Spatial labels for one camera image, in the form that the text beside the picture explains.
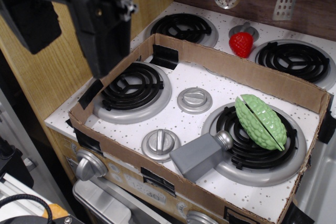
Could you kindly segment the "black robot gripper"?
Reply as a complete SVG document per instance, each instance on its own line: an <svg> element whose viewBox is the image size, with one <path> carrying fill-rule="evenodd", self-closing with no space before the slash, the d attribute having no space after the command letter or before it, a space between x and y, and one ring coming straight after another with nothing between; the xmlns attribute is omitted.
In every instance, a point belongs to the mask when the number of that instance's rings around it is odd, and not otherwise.
<svg viewBox="0 0 336 224"><path fill-rule="evenodd" d="M133 0L71 0L69 7L82 52L95 78L106 76L130 53ZM37 54L61 35L50 1L1 0L1 16L19 42Z"/></svg>

